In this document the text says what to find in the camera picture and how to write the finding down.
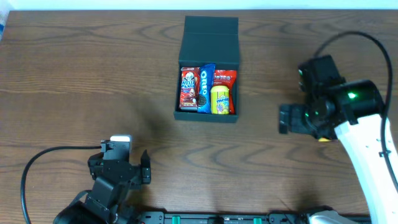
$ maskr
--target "wood grain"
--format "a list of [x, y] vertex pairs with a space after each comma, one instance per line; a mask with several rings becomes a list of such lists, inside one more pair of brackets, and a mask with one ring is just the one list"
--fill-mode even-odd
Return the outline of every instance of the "wood grain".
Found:
[[[185, 15], [237, 16], [241, 51], [236, 124], [175, 121]], [[368, 213], [338, 142], [277, 132], [281, 103], [299, 103], [297, 65], [329, 36], [362, 30], [398, 55], [398, 11], [12, 11], [0, 43], [0, 223], [22, 223], [19, 184], [27, 161], [59, 145], [135, 137], [152, 183], [131, 203], [170, 212], [267, 212], [329, 205]], [[384, 95], [385, 63], [369, 41], [331, 45], [348, 80], [371, 79]], [[397, 139], [397, 87], [390, 119]], [[34, 223], [52, 220], [93, 181], [96, 151], [39, 158], [27, 179]]]

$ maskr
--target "blue oreo wrapper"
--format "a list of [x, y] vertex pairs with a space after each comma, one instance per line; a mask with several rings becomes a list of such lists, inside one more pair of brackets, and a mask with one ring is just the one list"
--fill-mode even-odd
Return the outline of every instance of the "blue oreo wrapper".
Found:
[[216, 64], [207, 64], [200, 67], [200, 91], [198, 94], [198, 113], [211, 114], [210, 90], [213, 86]]

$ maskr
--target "yellow mentos tube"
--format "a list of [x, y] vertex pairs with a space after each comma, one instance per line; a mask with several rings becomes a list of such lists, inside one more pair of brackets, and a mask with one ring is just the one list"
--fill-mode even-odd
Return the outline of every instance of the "yellow mentos tube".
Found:
[[211, 113], [229, 114], [229, 89], [227, 86], [211, 88]]

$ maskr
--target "open box lid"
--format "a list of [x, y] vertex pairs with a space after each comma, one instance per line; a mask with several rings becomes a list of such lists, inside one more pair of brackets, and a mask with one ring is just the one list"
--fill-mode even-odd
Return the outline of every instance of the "open box lid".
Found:
[[217, 69], [238, 70], [238, 18], [186, 16], [179, 62], [183, 67], [216, 63]]

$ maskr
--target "black box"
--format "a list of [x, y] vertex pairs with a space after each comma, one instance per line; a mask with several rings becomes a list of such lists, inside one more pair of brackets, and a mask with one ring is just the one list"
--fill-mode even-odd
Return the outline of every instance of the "black box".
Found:
[[[177, 92], [174, 118], [185, 121], [208, 121], [235, 123], [238, 119], [238, 80], [239, 80], [239, 39], [238, 18], [186, 16], [184, 36], [178, 59]], [[181, 68], [201, 67], [215, 63], [217, 70], [236, 70], [236, 81], [232, 89], [235, 114], [201, 114], [181, 111]]]

